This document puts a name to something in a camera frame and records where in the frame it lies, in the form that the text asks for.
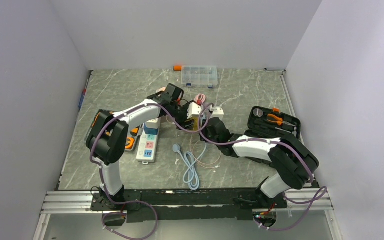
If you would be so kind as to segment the light blue power strip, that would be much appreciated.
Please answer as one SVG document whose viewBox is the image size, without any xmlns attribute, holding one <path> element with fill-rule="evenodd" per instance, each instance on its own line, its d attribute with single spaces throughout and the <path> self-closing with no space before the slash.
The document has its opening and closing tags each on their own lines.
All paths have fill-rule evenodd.
<svg viewBox="0 0 384 240">
<path fill-rule="evenodd" d="M 210 118 L 211 116 L 212 116 L 212 111 L 208 108 L 204 108 L 200 113 L 200 117 L 198 121 L 199 126 L 202 127 L 207 121 L 207 119 Z"/>
</svg>

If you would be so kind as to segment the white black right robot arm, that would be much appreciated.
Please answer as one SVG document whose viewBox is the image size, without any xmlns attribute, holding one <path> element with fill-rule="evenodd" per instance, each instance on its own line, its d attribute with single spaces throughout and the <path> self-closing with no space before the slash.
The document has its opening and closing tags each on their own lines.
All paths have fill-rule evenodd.
<svg viewBox="0 0 384 240">
<path fill-rule="evenodd" d="M 292 134 L 276 138 L 258 138 L 233 134 L 218 117 L 205 120 L 201 139 L 214 144 L 223 155 L 268 162 L 276 174 L 264 179 L 256 189 L 256 203 L 269 207 L 283 192 L 301 190 L 314 180 L 319 160 Z"/>
</svg>

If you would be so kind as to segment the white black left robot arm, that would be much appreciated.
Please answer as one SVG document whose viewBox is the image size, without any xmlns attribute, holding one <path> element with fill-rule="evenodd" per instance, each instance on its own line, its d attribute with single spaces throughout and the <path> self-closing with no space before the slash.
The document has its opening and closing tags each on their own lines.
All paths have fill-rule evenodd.
<svg viewBox="0 0 384 240">
<path fill-rule="evenodd" d="M 164 116 L 170 116 L 178 129 L 192 129 L 188 109 L 193 101 L 185 101 L 184 93 L 183 89 L 170 83 L 165 90 L 126 110 L 100 110 L 96 114 L 85 144 L 90 150 L 90 162 L 99 167 L 100 191 L 105 194 L 103 202 L 109 209 L 117 210 L 124 203 L 125 188 L 119 160 L 125 152 L 127 137 L 132 129 Z"/>
</svg>

